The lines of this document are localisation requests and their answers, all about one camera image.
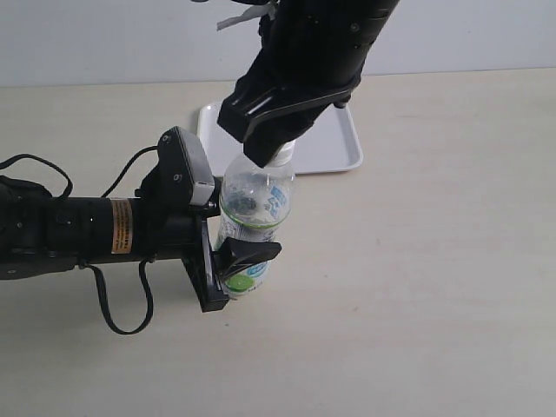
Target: plastic water bottle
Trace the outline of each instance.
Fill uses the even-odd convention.
[[[290,210],[295,178],[291,164],[295,141],[286,143],[264,169],[243,153],[229,165],[220,194],[221,223],[215,247],[227,237],[247,242],[273,242]],[[257,289],[268,273],[268,262],[234,275],[224,284],[231,298]]]

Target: white plastic tray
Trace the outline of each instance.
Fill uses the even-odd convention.
[[[214,176],[224,176],[242,146],[216,120],[221,103],[201,109],[197,135]],[[363,152],[349,108],[330,106],[305,135],[297,139],[292,163],[296,174],[340,172],[357,168]]]

